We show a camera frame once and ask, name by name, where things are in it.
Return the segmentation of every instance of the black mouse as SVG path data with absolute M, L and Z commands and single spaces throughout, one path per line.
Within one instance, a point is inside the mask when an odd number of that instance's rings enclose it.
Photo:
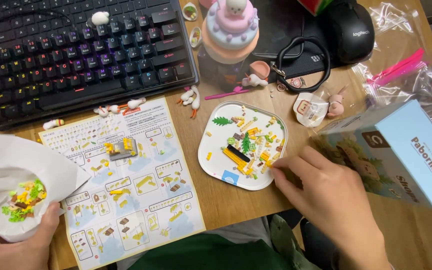
M 355 0 L 333 1 L 318 20 L 334 60 L 353 64 L 371 56 L 375 28 L 369 12 Z

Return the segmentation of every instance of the pink cake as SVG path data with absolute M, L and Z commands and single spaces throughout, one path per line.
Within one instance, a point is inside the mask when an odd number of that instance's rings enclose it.
M 209 8 L 202 27 L 208 54 L 220 63 L 237 63 L 236 59 L 247 57 L 255 49 L 258 10 L 249 0 L 218 0 Z

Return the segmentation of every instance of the mechanical keyboard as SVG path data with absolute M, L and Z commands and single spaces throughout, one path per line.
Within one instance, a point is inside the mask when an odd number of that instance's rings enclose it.
M 26 11 L 0 23 L 0 130 L 199 80 L 178 0 L 0 1 L 0 18 Z M 98 11 L 109 24 L 88 28 Z

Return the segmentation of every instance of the blue box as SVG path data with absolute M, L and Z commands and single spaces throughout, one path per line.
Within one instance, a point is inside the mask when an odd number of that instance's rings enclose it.
M 335 120 L 315 142 L 366 191 L 432 208 L 432 121 L 416 100 Z

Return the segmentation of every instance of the pink rabbit toy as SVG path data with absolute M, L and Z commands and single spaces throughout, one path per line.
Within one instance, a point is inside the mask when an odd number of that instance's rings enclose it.
M 344 106 L 342 104 L 343 102 L 343 96 L 344 92 L 348 86 L 344 86 L 339 92 L 335 95 L 332 95 L 329 97 L 329 109 L 328 109 L 328 117 L 335 117 L 338 115 L 343 114 L 344 112 Z

